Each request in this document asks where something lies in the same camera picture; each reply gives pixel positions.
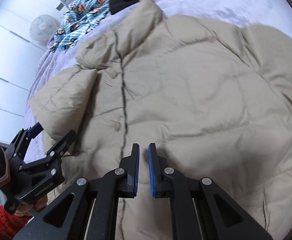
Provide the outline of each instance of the beige puffer jacket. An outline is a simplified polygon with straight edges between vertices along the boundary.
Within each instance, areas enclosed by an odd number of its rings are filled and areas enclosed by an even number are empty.
[[[186,176],[212,178],[275,240],[292,227],[292,39],[266,26],[165,18],[142,0],[82,43],[78,65],[31,101],[45,149],[79,131],[64,190],[115,169],[140,144],[137,198],[120,200],[116,239],[171,239],[168,199],[150,194],[147,148]]]

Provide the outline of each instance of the triangular cutout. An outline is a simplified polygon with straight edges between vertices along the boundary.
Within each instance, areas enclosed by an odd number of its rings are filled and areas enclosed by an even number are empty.
[[[219,194],[214,194],[214,198],[226,227],[243,222],[243,218]]]
[[[74,199],[73,194],[69,194],[64,198],[53,210],[44,216],[43,221],[53,225],[54,227],[61,228],[68,214],[71,203]]]

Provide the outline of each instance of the red knit sleeve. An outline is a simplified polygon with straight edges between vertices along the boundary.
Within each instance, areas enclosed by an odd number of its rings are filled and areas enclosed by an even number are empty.
[[[31,217],[17,217],[8,214],[3,206],[0,206],[0,235],[7,239],[13,237],[27,224]]]

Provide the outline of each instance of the lavender blanket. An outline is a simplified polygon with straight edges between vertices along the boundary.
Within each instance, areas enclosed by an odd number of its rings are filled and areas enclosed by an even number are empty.
[[[184,14],[195,17],[209,17],[243,27],[249,24],[263,24],[273,26],[292,38],[292,8],[286,0],[154,0],[167,16]],[[109,27],[121,21],[134,9],[132,5],[115,15],[108,15],[100,25],[90,33],[83,36],[78,43],[91,37],[103,34]],[[51,54],[49,50],[41,58],[35,80],[31,87],[28,101],[53,76],[61,70],[76,64],[75,54],[77,46],[66,51],[56,51]],[[32,126],[36,123],[31,109],[26,109],[26,124]],[[37,136],[28,149],[25,162],[43,158],[41,137]]]

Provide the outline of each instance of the silver screw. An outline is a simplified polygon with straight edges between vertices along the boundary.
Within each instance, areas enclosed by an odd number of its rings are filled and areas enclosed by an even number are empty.
[[[164,169],[164,172],[165,172],[166,174],[173,174],[173,173],[174,173],[174,169],[168,167],[168,168],[165,168],[165,169]]]
[[[87,182],[86,179],[84,179],[84,178],[80,178],[80,179],[77,180],[77,185],[78,185],[78,186],[83,186],[83,185],[86,184],[86,182]]]
[[[56,169],[52,169],[50,172],[51,176],[54,176],[56,174],[56,171],[57,171]]]
[[[117,175],[122,175],[122,174],[124,174],[124,172],[125,172],[125,170],[122,169],[122,168],[118,168],[118,169],[115,170],[115,173],[116,173]]]
[[[202,183],[209,186],[212,183],[212,180],[210,178],[203,178]]]

